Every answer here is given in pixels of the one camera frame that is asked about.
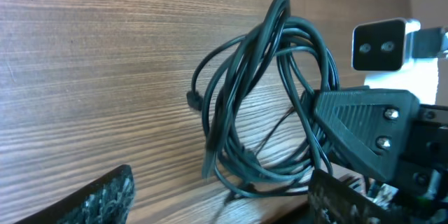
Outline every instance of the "tabletop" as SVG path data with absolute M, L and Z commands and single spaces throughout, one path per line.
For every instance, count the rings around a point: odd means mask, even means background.
M 226 188 L 201 177 L 204 133 L 186 102 L 200 60 L 263 21 L 271 1 L 0 0 L 0 223 L 24 218 L 121 164 L 131 165 L 136 180 L 128 223 L 269 222 L 306 200 L 223 206 Z M 409 0 L 291 6 L 322 33 L 347 87 L 364 77 L 350 65 L 353 28 L 410 15 Z M 200 92 L 228 55 L 207 65 Z M 317 87 L 317 63 L 295 57 Z M 237 118 L 248 147 L 289 104 L 273 63 Z M 290 117 L 262 159 L 281 158 L 303 136 L 298 117 Z

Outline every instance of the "cable bundle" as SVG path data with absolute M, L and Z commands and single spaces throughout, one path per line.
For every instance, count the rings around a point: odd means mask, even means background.
M 196 91 L 196 81 L 200 71 L 209 60 L 233 45 L 238 48 L 218 68 L 201 97 Z M 291 16 L 289 0 L 273 0 L 263 23 L 248 34 L 224 43 L 208 54 L 196 68 L 187 94 L 188 104 L 202 112 L 202 127 L 206 136 L 206 152 L 202 176 L 209 177 L 213 172 L 233 193 L 242 197 L 269 197 L 301 195 L 306 193 L 306 183 L 300 180 L 312 167 L 321 168 L 321 160 L 329 173 L 333 173 L 327 154 L 330 142 L 314 120 L 313 101 L 316 93 L 300 73 L 293 52 L 307 52 L 318 62 L 321 72 L 321 92 L 338 90 L 339 77 L 333 56 L 327 49 L 322 36 L 313 24 L 301 17 Z M 252 91 L 273 59 L 292 108 L 280 119 L 271 132 L 260 142 L 255 150 L 246 149 L 239 141 L 235 118 L 243 99 Z M 216 85 L 225 73 L 225 82 L 216 98 L 213 119 L 209 121 L 211 96 Z M 299 98 L 293 81 L 293 74 L 304 87 Z M 292 113 L 299 115 L 306 139 L 283 162 L 262 167 L 257 155 L 263 149 L 276 128 Z M 216 160 L 232 174 L 242 179 L 240 186 L 233 185 L 218 170 Z M 278 183 L 282 186 L 270 191 L 257 191 L 254 182 Z

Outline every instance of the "wood grain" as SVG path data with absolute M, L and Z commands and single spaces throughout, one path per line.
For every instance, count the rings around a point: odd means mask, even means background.
M 128 223 L 259 223 L 303 197 L 245 199 L 201 179 L 204 135 L 185 93 L 200 60 L 262 21 L 271 0 L 0 0 L 0 223 L 60 200 L 112 168 L 130 164 L 136 202 Z M 342 84 L 351 70 L 351 30 L 409 16 L 408 0 L 291 0 L 319 28 Z M 222 62 L 199 77 L 203 91 Z M 313 85 L 316 63 L 297 55 Z M 237 119 L 255 145 L 288 108 L 275 66 Z M 278 160 L 303 137 L 297 117 L 263 153 Z

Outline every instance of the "cable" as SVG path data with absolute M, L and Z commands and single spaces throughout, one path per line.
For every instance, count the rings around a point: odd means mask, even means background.
M 196 81 L 201 70 L 214 56 L 237 44 L 239 44 L 237 49 L 211 77 L 204 96 L 201 97 L 196 90 Z M 270 197 L 307 193 L 307 184 L 301 183 L 300 180 L 312 167 L 320 169 L 321 160 L 328 172 L 333 174 L 333 168 L 327 158 L 332 147 L 331 143 L 312 113 L 316 93 L 300 73 L 293 52 L 307 52 L 314 56 L 321 72 L 321 92 L 340 88 L 335 61 L 322 36 L 311 22 L 291 16 L 289 0 L 273 0 L 263 23 L 248 34 L 224 43 L 199 63 L 192 76 L 191 91 L 187 93 L 187 100 L 192 108 L 202 112 L 202 127 L 206 136 L 203 177 L 209 177 L 214 172 L 225 186 L 242 197 Z M 292 107 L 260 142 L 256 150 L 249 150 L 239 141 L 235 118 L 244 98 L 256 86 L 274 58 Z M 210 124 L 211 96 L 225 72 L 227 72 L 225 82 L 216 98 Z M 304 88 L 301 98 L 294 84 L 293 74 Z M 305 141 L 283 162 L 262 167 L 257 155 L 276 128 L 293 113 L 298 114 L 300 118 L 306 134 Z M 236 186 L 229 182 L 218 170 L 217 160 L 230 173 L 241 178 L 242 185 L 245 186 Z M 254 182 L 288 182 L 288 185 L 260 192 L 254 187 L 247 186 Z

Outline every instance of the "wire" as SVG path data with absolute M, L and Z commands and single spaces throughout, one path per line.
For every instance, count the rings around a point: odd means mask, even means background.
M 237 49 L 211 77 L 204 96 L 201 97 L 196 90 L 196 81 L 201 70 L 214 56 L 237 44 Z M 317 94 L 300 73 L 293 52 L 306 52 L 314 56 L 321 72 L 320 92 L 340 88 L 335 61 L 322 36 L 311 22 L 301 17 L 291 16 L 289 0 L 273 0 L 263 23 L 248 34 L 224 43 L 199 63 L 192 76 L 191 91 L 187 94 L 187 100 L 191 107 L 202 112 L 202 127 L 206 136 L 202 167 L 204 178 L 214 173 L 233 193 L 242 197 L 270 197 L 306 193 L 307 184 L 300 181 L 312 167 L 320 169 L 321 160 L 328 172 L 333 174 L 333 168 L 327 158 L 332 147 L 331 143 L 312 113 Z M 244 98 L 256 86 L 274 58 L 292 107 L 258 147 L 255 150 L 249 150 L 239 141 L 235 118 Z M 225 82 L 216 98 L 214 115 L 210 123 L 211 96 L 225 72 L 227 72 Z M 293 74 L 304 88 L 301 98 L 294 84 Z M 257 155 L 265 147 L 277 127 L 293 113 L 298 114 L 300 118 L 306 134 L 305 141 L 279 164 L 263 167 Z M 242 185 L 246 186 L 237 186 L 229 182 L 218 170 L 217 160 L 230 173 L 238 176 L 243 181 Z M 254 187 L 247 186 L 255 182 L 288 182 L 288 185 L 260 192 Z

